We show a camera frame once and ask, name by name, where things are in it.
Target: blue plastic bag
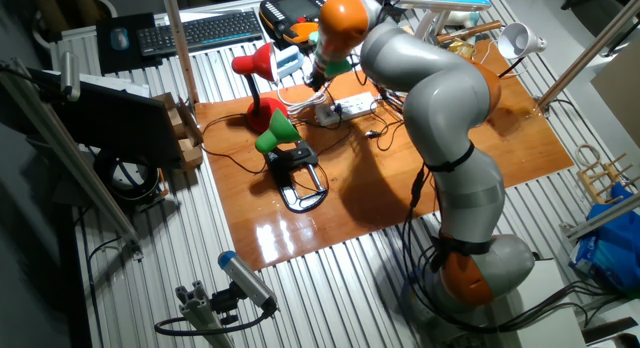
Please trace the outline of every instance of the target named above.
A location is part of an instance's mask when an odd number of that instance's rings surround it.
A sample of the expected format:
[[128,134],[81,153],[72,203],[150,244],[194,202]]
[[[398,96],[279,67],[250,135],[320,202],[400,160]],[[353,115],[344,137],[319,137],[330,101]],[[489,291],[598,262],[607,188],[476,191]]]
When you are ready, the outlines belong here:
[[[611,189],[612,197],[623,197],[619,202],[631,195],[620,183]],[[611,207],[594,205],[588,219]],[[640,297],[640,216],[631,211],[582,237],[569,265],[590,278],[606,279],[631,298]]]

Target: lamp base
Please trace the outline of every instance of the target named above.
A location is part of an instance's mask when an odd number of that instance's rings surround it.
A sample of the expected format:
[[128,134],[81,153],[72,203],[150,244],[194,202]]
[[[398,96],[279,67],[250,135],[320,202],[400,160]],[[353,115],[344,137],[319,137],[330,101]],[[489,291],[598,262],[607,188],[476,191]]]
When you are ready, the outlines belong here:
[[285,117],[289,118],[287,108],[277,99],[260,97],[258,114],[255,114],[255,104],[251,103],[247,110],[247,122],[251,129],[258,133],[264,133],[269,129],[271,116],[276,110],[280,110]]

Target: wooden table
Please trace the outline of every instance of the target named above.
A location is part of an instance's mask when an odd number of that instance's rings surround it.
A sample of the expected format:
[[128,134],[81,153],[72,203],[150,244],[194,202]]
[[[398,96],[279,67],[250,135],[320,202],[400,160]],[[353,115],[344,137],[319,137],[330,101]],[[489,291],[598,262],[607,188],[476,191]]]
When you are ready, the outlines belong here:
[[[484,57],[487,42],[478,44],[476,57]],[[496,73],[508,67],[497,49],[485,61]],[[517,78],[505,78],[502,101],[488,123],[473,129],[470,138],[477,148],[491,155],[503,175],[505,186],[523,183],[573,165],[544,117]],[[365,87],[353,73],[336,78],[330,92],[335,99],[364,91],[377,96],[371,84]],[[288,101],[303,101],[313,92],[304,86],[281,91]],[[276,92],[263,96],[277,97]],[[196,105],[198,123],[204,127],[214,119],[246,112],[251,97],[213,104]],[[394,120],[383,108],[378,114],[387,122]],[[305,118],[313,119],[312,112]],[[383,124],[372,115],[343,122],[337,130],[299,126],[300,133],[320,155],[320,165],[330,185],[327,199],[306,214],[287,210],[268,172],[253,175],[230,159],[209,156],[216,185],[221,196],[236,252],[253,269],[260,269],[291,259],[404,220],[410,200],[410,187],[422,165],[404,126],[394,137],[393,145],[381,151],[375,140],[364,136],[380,130]],[[392,132],[380,139],[384,148]],[[324,151],[339,139],[335,147]],[[205,147],[212,152],[231,155],[252,170],[264,165],[264,158],[254,148],[257,134],[246,127],[244,118],[236,117],[215,124],[205,135]],[[319,173],[323,184],[327,184]],[[294,175],[301,185],[313,187],[306,171]],[[309,194],[298,186],[301,195]],[[417,214],[434,210],[434,194],[425,185]]]

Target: white power adapter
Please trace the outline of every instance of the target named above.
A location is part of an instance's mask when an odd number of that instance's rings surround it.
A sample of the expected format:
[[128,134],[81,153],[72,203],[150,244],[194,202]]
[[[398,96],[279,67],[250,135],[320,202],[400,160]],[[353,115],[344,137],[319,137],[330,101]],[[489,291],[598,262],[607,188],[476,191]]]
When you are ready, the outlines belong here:
[[[342,120],[350,120],[375,112],[378,104],[370,92],[361,93],[336,101],[342,107]],[[335,106],[321,105],[316,107],[316,121],[322,126],[329,126],[340,121]]]

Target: red lamp shade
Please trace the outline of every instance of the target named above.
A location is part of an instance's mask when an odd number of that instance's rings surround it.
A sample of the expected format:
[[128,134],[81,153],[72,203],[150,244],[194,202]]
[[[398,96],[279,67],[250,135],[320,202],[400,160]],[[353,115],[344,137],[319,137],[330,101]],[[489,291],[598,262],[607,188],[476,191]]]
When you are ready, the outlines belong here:
[[271,43],[260,47],[252,56],[234,58],[231,68],[237,74],[255,73],[270,82],[278,81],[278,66]]

